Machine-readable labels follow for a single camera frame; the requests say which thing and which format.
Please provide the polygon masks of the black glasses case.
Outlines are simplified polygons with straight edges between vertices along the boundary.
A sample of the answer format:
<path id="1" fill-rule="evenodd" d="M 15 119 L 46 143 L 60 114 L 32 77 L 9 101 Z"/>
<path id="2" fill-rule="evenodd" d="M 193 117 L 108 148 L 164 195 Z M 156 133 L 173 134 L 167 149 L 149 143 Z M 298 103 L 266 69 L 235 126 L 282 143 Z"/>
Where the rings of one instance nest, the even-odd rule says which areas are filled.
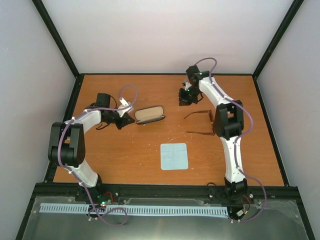
<path id="1" fill-rule="evenodd" d="M 144 125 L 165 119 L 162 106 L 153 106 L 137 110 L 134 113 L 137 125 Z"/>

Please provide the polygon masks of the brown sunglasses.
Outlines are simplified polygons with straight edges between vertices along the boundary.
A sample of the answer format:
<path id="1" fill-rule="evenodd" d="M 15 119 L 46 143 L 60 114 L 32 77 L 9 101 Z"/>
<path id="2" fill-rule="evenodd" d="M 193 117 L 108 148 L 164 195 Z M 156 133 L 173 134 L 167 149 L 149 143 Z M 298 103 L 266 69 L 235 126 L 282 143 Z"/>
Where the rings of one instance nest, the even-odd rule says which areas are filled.
<path id="1" fill-rule="evenodd" d="M 188 115 L 186 115 L 184 117 L 184 119 L 188 118 L 189 116 L 191 116 L 193 114 L 207 114 L 209 116 L 210 123 L 211 123 L 211 131 L 210 132 L 187 131 L 187 133 L 189 133 L 189 134 L 199 134 L 199 135 L 203 135 L 203 136 L 215 136 L 216 135 L 215 119 L 214 119 L 214 116 L 213 116 L 213 113 L 212 113 L 211 110 L 194 111 L 194 112 L 191 112 Z"/>

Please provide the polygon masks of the light blue cleaning cloth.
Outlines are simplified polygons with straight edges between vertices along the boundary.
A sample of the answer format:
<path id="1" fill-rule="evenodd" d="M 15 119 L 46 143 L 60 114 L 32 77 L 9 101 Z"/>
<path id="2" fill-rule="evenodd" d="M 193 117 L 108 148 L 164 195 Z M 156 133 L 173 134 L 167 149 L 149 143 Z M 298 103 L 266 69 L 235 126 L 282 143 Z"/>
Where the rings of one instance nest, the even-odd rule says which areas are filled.
<path id="1" fill-rule="evenodd" d="M 160 168 L 163 171 L 187 170 L 189 168 L 186 143 L 163 143 L 160 145 Z"/>

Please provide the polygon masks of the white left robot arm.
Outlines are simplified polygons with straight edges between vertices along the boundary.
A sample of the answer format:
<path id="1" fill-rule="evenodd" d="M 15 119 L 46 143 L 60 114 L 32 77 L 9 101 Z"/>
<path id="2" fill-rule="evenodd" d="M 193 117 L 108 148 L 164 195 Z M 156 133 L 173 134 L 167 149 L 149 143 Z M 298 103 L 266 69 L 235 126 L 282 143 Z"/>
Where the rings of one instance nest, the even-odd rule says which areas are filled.
<path id="1" fill-rule="evenodd" d="M 50 131 L 49 161 L 73 175 L 81 187 L 87 188 L 86 195 L 95 202 L 103 198 L 104 188 L 100 175 L 86 161 L 85 133 L 100 123 L 114 124 L 121 130 L 135 122 L 129 115 L 134 104 L 120 97 L 120 106 L 111 108 L 112 98 L 107 93 L 98 93 L 96 101 L 80 115 L 53 123 Z"/>

